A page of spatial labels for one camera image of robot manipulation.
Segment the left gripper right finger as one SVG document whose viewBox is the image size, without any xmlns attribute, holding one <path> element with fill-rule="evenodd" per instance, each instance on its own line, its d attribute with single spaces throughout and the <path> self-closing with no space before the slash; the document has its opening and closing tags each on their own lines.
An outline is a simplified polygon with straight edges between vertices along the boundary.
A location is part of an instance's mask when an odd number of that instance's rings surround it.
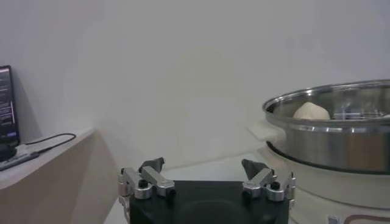
<svg viewBox="0 0 390 224">
<path fill-rule="evenodd" d="M 265 163 L 249 159 L 243 159 L 241 165 L 248 178 L 243 182 L 243 197 L 246 201 L 265 194 L 272 202 L 296 202 L 296 177 L 288 168 L 271 169 Z"/>
</svg>

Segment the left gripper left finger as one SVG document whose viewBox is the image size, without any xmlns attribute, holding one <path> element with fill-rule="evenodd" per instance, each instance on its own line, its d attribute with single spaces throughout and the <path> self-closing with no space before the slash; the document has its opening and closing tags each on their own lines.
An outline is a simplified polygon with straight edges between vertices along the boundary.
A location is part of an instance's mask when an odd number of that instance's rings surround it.
<svg viewBox="0 0 390 224">
<path fill-rule="evenodd" d="M 137 170 L 131 167 L 122 168 L 118 173 L 119 200 L 129 201 L 131 196 L 138 200 L 148 200 L 152 197 L 153 189 L 160 197 L 175 197 L 175 182 L 160 174 L 164 164 L 165 159 L 159 157 L 144 161 Z"/>
</svg>

